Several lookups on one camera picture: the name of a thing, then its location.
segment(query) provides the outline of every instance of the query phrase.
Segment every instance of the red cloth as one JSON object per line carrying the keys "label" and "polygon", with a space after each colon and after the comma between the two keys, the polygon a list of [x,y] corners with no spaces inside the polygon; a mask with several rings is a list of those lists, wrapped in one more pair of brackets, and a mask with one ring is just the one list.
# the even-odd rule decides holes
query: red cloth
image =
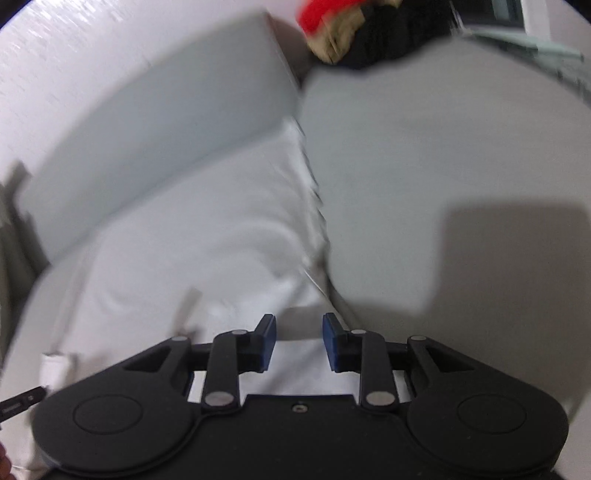
{"label": "red cloth", "polygon": [[302,9],[297,22],[306,35],[318,30],[322,17],[327,13],[336,14],[341,10],[360,4],[365,0],[310,0]]}

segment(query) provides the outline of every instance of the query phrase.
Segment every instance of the beige cloth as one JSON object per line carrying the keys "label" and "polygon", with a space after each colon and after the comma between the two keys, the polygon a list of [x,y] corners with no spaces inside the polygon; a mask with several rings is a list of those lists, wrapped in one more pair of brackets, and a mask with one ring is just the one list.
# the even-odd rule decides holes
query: beige cloth
{"label": "beige cloth", "polygon": [[[402,0],[379,0],[379,5],[399,7]],[[322,24],[314,35],[306,41],[308,48],[324,63],[335,64],[349,51],[355,32],[365,22],[361,5],[345,8],[337,14],[328,14],[322,18]]]}

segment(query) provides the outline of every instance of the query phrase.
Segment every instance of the white pillow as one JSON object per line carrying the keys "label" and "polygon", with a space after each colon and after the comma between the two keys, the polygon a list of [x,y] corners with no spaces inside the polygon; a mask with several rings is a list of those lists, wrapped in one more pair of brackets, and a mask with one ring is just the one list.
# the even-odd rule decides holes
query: white pillow
{"label": "white pillow", "polygon": [[[210,342],[278,317],[269,371],[241,376],[242,396],[355,393],[330,371],[317,265],[326,247],[316,185],[293,121],[212,157],[98,232],[59,350],[87,377],[170,336]],[[198,401],[203,376],[190,399]]]}

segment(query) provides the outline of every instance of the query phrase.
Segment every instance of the white wall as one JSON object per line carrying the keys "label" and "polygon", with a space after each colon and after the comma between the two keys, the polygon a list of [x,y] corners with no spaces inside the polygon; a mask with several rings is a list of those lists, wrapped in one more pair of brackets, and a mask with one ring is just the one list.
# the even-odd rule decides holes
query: white wall
{"label": "white wall", "polygon": [[295,23],[302,0],[35,0],[0,30],[0,180],[35,173],[109,92],[216,23],[257,6]]}
{"label": "white wall", "polygon": [[564,0],[521,0],[525,30],[591,58],[591,25]]}

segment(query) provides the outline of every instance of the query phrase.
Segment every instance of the screw hole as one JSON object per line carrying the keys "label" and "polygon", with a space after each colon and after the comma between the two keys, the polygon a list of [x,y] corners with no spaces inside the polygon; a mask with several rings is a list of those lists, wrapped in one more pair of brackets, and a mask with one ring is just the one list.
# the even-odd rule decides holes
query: screw hole
{"label": "screw hole", "polygon": [[303,403],[297,403],[291,408],[293,413],[306,413],[308,411],[308,405],[304,405]]}

